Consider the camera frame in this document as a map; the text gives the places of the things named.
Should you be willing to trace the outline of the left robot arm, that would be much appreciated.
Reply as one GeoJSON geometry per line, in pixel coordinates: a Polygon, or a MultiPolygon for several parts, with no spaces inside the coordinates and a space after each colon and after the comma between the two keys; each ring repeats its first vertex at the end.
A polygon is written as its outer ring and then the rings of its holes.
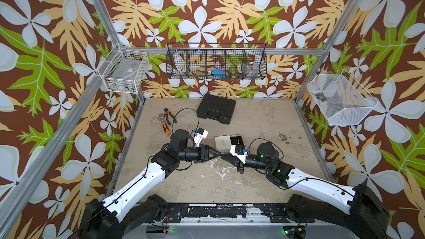
{"type": "Polygon", "coordinates": [[[87,204],[77,231],[80,239],[121,239],[143,223],[152,222],[167,202],[153,195],[141,205],[138,202],[157,184],[177,170],[182,161],[204,163],[221,153],[201,143],[207,136],[202,131],[191,137],[183,129],[170,136],[170,142],[149,158],[146,168],[119,191],[102,201],[87,204]]]}

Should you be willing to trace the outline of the white drawer jewelry box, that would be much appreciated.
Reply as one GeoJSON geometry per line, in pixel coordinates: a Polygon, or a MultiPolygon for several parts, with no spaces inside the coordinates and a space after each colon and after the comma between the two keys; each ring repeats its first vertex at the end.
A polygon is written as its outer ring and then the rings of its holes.
{"type": "Polygon", "coordinates": [[[230,152],[231,146],[245,145],[242,135],[216,136],[215,146],[219,152],[230,152]]]}

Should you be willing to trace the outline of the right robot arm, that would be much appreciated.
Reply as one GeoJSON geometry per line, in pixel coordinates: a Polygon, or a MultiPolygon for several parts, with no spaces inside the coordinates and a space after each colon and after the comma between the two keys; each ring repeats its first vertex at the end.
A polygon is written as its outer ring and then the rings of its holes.
{"type": "Polygon", "coordinates": [[[309,175],[281,161],[270,142],[259,145],[256,154],[242,145],[231,146],[221,159],[233,164],[239,173],[245,168],[262,170],[272,184],[282,190],[295,190],[286,203],[286,217],[294,222],[322,220],[347,228],[360,239],[385,239],[390,213],[366,185],[338,185],[309,175]]]}

